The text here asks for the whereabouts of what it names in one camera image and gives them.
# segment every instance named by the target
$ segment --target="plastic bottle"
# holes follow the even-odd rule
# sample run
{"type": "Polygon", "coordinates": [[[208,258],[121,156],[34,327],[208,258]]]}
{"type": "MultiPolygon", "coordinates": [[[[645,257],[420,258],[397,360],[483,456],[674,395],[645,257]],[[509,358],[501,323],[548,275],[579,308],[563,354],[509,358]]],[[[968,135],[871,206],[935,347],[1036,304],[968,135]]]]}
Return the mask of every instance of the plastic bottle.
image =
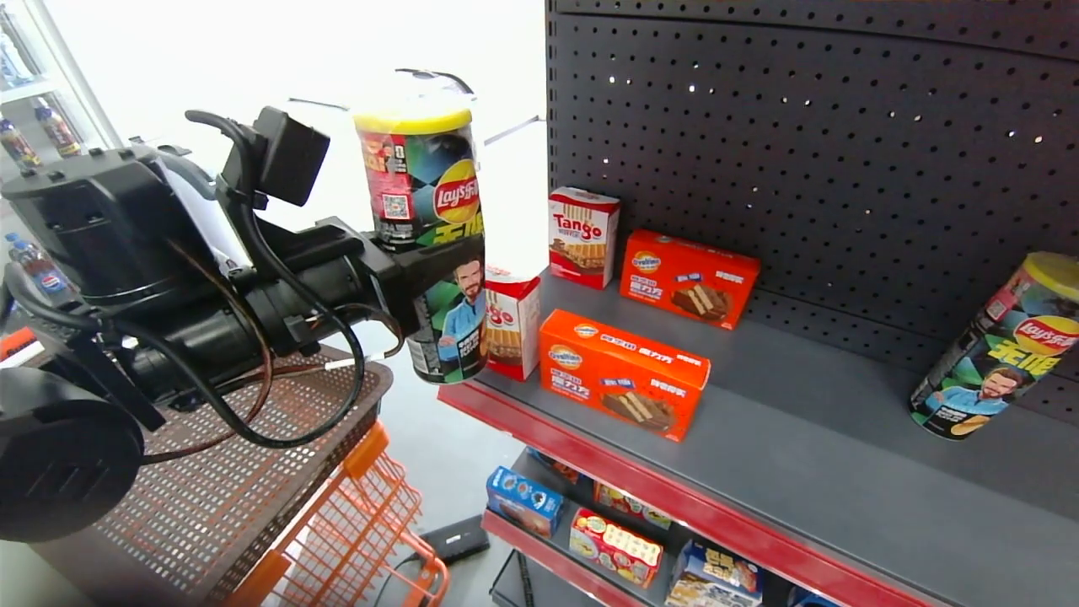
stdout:
{"type": "Polygon", "coordinates": [[[29,84],[36,79],[33,71],[23,60],[18,46],[3,31],[0,31],[0,73],[3,74],[4,83],[11,87],[29,84]]]}
{"type": "Polygon", "coordinates": [[[18,132],[15,123],[0,115],[0,143],[19,168],[41,166],[41,156],[33,151],[30,142],[18,132]]]}
{"type": "Polygon", "coordinates": [[[37,244],[19,238],[15,232],[9,233],[4,237],[12,243],[12,247],[8,250],[8,257],[22,265],[23,270],[33,279],[38,290],[46,295],[53,295],[68,288],[68,280],[64,277],[64,273],[44,249],[37,244]]]}
{"type": "Polygon", "coordinates": [[[71,157],[82,153],[82,147],[64,116],[49,107],[42,97],[33,98],[33,115],[38,124],[45,129],[49,140],[56,147],[62,157],[71,157]]]}

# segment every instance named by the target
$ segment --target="blue snack box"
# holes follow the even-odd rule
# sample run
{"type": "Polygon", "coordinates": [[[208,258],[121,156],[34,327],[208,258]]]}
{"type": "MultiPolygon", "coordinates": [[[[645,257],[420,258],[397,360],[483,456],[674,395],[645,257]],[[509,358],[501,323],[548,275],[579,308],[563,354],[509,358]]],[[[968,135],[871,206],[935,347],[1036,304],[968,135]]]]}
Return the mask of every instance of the blue snack box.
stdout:
{"type": "Polygon", "coordinates": [[[667,607],[757,607],[763,571],[735,553],[689,540],[679,554],[667,607]]]}
{"type": "Polygon", "coordinates": [[[791,597],[787,604],[790,607],[839,607],[835,603],[823,596],[814,594],[804,588],[794,588],[791,590],[791,597]]]}
{"type": "Polygon", "coordinates": [[[487,480],[487,507],[528,532],[550,538],[558,528],[562,496],[500,466],[487,480]]]}

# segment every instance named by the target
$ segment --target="refrigerator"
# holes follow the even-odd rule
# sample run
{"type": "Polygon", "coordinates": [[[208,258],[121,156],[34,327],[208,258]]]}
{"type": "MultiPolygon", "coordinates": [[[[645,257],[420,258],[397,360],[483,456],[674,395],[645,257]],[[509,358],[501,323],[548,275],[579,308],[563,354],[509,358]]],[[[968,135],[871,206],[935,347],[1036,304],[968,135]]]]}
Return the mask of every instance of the refrigerator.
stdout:
{"type": "MultiPolygon", "coordinates": [[[[0,183],[26,169],[49,170],[64,156],[120,146],[40,0],[0,0],[0,183]]],[[[2,198],[0,234],[6,273],[8,262],[26,259],[18,247],[25,252],[37,243],[2,198]]],[[[53,300],[70,291],[42,294],[53,300]]],[[[9,323],[4,334],[17,329],[9,323]]]]}

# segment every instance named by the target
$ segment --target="glass door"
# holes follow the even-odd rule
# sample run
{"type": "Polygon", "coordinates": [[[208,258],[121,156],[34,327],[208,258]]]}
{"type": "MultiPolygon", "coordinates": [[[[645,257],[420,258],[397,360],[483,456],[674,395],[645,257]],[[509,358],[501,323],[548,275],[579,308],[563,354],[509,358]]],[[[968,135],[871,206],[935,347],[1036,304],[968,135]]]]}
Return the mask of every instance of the glass door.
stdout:
{"type": "Polygon", "coordinates": [[[0,2],[0,180],[119,141],[39,1],[0,2]]]}

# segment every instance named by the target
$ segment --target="red shelf edge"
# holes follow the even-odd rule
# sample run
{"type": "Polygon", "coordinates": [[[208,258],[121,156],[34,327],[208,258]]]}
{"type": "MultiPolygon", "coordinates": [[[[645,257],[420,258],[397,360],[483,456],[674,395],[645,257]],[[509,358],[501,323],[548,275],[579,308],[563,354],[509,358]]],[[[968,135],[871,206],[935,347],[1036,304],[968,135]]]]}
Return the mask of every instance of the red shelf edge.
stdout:
{"type": "Polygon", "coordinates": [[[609,607],[647,607],[646,603],[633,598],[583,563],[578,563],[572,556],[552,548],[490,510],[483,511],[482,527],[489,534],[502,538],[532,561],[546,567],[581,592],[591,595],[603,605],[609,607]]]}
{"type": "MultiPolygon", "coordinates": [[[[496,430],[508,432],[529,446],[557,457],[565,465],[593,479],[610,482],[666,512],[672,519],[685,522],[688,527],[712,541],[841,605],[855,607],[940,605],[935,601],[915,596],[913,591],[894,588],[835,556],[822,554],[730,506],[720,503],[691,487],[679,485],[633,458],[591,442],[586,437],[486,386],[475,382],[442,386],[439,388],[438,399],[496,430]],[[720,529],[722,534],[715,533],[720,529]]],[[[523,549],[521,552],[531,556],[523,549]]]]}

